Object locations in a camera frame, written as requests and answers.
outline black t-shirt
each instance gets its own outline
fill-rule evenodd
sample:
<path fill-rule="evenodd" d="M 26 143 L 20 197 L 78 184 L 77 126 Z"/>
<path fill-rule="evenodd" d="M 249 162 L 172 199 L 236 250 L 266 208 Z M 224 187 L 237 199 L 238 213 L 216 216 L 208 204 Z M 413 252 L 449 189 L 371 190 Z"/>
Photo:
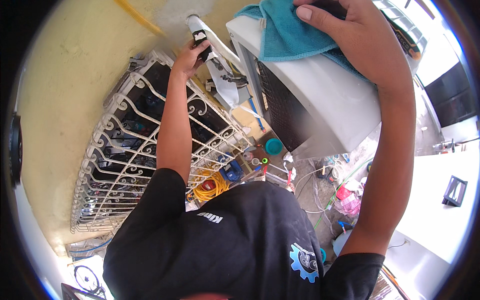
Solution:
<path fill-rule="evenodd" d="M 185 184 L 157 170 L 107 248 L 103 278 L 118 300 L 219 293 L 234 299 L 367 299 L 384 256 L 338 257 L 323 276 L 320 246 L 295 196 L 245 183 L 185 212 Z"/>

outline person's right hand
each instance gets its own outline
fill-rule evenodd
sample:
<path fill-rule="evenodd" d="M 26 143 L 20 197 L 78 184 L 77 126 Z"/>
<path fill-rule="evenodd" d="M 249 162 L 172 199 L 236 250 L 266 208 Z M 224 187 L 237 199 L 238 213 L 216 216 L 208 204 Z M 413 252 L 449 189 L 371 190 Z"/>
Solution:
<path fill-rule="evenodd" d="M 338 44 L 348 61 L 379 91 L 413 91 L 405 54 L 390 24 L 372 0 L 338 0 L 347 10 L 345 20 L 309 5 L 314 0 L 294 0 L 297 16 L 325 32 Z"/>

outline blue pipe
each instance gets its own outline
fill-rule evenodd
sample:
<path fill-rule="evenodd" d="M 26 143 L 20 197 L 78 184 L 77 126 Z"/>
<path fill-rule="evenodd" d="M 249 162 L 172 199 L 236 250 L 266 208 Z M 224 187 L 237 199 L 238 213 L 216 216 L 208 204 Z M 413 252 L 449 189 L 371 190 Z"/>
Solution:
<path fill-rule="evenodd" d="M 99 245 L 99 246 L 96 246 L 96 247 L 94 247 L 94 248 L 92 248 L 92 249 L 81 250 L 81 251 L 69 251 L 69 252 L 71 252 L 71 253 L 89 252 L 89 251 L 91 251 L 91 250 L 95 250 L 95 249 L 98 249 L 98 248 L 100 248 L 100 247 L 102 247 L 102 246 L 105 246 L 105 245 L 108 244 L 111 240 L 112 240 L 112 238 L 110 238 L 109 240 L 107 240 L 107 241 L 104 242 L 103 244 L 101 244 L 101 245 Z"/>
<path fill-rule="evenodd" d="M 250 98 L 248 99 L 248 102 L 250 103 L 250 106 L 252 107 L 253 112 L 258 114 L 257 109 L 255 108 L 255 105 L 253 104 L 253 100 L 252 100 L 251 95 L 250 95 Z M 265 130 L 264 126 L 262 125 L 262 121 L 260 120 L 260 118 L 257 118 L 257 121 L 258 121 L 258 125 L 260 126 L 260 129 L 262 130 L 262 132 L 265 132 L 266 130 Z"/>

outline white metal casing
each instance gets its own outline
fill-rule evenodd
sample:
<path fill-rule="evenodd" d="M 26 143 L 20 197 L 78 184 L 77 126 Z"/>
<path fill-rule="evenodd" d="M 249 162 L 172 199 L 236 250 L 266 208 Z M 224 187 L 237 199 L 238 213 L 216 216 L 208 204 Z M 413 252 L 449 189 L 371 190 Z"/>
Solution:
<path fill-rule="evenodd" d="M 256 57 L 260 53 L 259 21 L 240 16 L 228 22 L 227 29 L 243 67 L 248 69 L 245 49 Z M 299 60 L 263 63 L 316 122 L 316 128 L 305 129 L 313 136 L 295 149 L 296 159 L 350 152 L 380 123 L 378 94 L 373 84 L 359 79 L 327 57 L 318 54 Z M 255 85 L 254 75 L 248 77 L 254 97 L 262 99 L 261 90 L 252 86 Z"/>

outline microfiber cloth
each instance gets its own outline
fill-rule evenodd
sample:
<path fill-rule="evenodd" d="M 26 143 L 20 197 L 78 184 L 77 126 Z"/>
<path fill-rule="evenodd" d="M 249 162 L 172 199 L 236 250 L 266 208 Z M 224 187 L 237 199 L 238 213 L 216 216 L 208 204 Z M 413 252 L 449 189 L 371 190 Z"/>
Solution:
<path fill-rule="evenodd" d="M 367 79 L 347 60 L 335 41 L 325 32 L 297 17 L 292 0 L 263 0 L 250 4 L 234 16 L 265 19 L 260 46 L 260 61 L 297 60 L 323 54 L 357 77 Z"/>

